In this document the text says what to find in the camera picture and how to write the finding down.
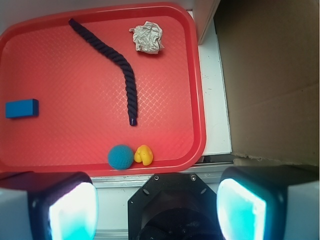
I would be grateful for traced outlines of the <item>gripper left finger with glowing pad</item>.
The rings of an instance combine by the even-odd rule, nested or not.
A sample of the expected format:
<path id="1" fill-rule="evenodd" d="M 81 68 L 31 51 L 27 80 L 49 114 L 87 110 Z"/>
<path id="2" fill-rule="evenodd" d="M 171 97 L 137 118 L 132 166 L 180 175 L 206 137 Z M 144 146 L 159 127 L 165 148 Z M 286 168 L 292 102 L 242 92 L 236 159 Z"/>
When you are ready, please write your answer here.
<path id="1" fill-rule="evenodd" d="M 98 192 L 84 172 L 3 172 L 2 240 L 92 240 Z"/>

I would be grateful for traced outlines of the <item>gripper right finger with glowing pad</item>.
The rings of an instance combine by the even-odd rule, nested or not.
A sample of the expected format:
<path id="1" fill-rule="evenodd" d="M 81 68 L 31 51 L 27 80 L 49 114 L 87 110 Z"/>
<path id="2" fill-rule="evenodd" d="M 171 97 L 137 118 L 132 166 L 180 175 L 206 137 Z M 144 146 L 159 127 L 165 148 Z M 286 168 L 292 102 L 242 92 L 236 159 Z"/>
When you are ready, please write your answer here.
<path id="1" fill-rule="evenodd" d="M 216 210 L 226 240 L 318 240 L 320 169 L 228 167 L 218 185 Z"/>

